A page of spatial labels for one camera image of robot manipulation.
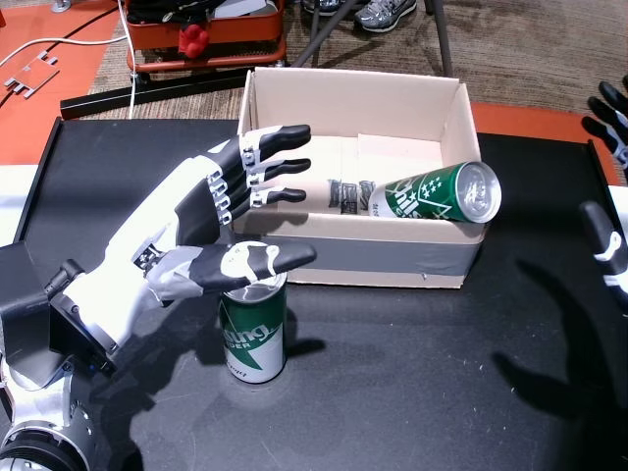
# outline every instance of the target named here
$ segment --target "gray tape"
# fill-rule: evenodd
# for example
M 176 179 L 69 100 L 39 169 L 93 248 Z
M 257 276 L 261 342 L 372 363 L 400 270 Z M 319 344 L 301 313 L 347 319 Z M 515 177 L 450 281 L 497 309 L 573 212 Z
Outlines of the gray tape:
M 146 274 L 148 286 L 160 301 L 203 295 L 203 288 L 189 278 L 189 265 L 202 250 L 201 247 L 177 247 Z
M 416 273 L 464 276 L 480 244 L 388 242 L 342 238 L 261 237 L 268 244 L 281 247 L 287 240 L 311 244 L 318 253 L 305 269 L 345 270 L 355 272 Z

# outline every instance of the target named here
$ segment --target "lying beer can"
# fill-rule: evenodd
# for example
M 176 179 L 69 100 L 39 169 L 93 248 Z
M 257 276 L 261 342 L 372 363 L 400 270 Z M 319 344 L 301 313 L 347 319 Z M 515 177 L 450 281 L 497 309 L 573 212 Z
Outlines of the lying beer can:
M 286 364 L 287 277 L 282 273 L 220 296 L 227 366 L 247 383 L 272 380 Z
M 486 223 L 500 204 L 495 172 L 482 162 L 466 162 L 376 187 L 369 215 Z

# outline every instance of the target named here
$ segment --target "cardboard box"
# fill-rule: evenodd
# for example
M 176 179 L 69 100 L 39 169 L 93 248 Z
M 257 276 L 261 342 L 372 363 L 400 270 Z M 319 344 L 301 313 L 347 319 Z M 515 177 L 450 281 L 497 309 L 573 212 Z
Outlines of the cardboard box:
M 318 69 L 249 74 L 238 131 L 295 124 L 308 124 L 312 141 L 273 159 L 308 157 L 312 168 L 264 185 L 303 188 L 307 199 L 249 211 L 237 233 L 314 245 L 317 260 L 290 272 L 291 282 L 460 288 L 484 225 L 370 217 L 364 199 L 367 183 L 480 160 L 464 83 Z

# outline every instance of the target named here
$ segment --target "black tabletop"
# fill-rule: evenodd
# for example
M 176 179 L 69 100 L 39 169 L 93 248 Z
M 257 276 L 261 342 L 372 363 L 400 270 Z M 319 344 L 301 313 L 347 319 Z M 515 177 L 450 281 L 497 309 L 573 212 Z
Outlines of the black tabletop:
M 63 123 L 23 233 L 42 280 L 69 257 L 95 267 L 155 184 L 235 131 Z M 288 364 L 262 386 L 223 365 L 215 298 L 145 315 L 119 372 L 95 382 L 97 469 L 620 462 L 626 328 L 577 212 L 587 199 L 607 204 L 596 161 L 583 144 L 487 134 L 480 144 L 503 201 L 462 289 L 289 286 Z

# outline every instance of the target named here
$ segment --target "silver can top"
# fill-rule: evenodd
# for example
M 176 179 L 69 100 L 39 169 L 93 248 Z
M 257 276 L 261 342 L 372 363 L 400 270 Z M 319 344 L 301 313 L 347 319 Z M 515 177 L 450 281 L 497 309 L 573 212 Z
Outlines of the silver can top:
M 460 169 L 455 191 L 460 211 L 473 223 L 488 223 L 501 204 L 497 175 L 482 162 L 469 162 Z
M 287 278 L 288 275 L 286 273 L 280 273 L 273 278 L 260 280 L 248 287 L 225 292 L 224 295 L 242 304 L 256 304 L 272 297 L 277 291 L 283 288 Z

